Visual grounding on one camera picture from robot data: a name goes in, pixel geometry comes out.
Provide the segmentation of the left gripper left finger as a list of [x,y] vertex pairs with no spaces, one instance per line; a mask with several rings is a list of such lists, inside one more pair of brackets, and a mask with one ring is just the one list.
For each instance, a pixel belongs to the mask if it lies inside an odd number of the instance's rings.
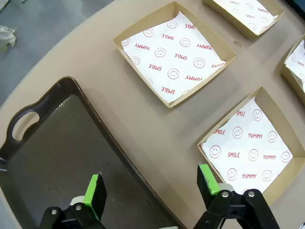
[[102,174],[91,177],[83,200],[69,205],[65,210],[49,207],[45,210],[40,229],[104,229],[101,217],[107,192]]

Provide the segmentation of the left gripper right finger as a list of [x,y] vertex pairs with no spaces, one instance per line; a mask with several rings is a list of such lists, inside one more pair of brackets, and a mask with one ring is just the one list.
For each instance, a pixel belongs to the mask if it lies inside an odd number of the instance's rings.
[[197,168],[197,186],[206,211],[195,229],[220,229],[227,219],[235,219],[243,229],[278,229],[279,225],[263,194],[257,189],[238,194],[226,183],[217,183],[207,164]]

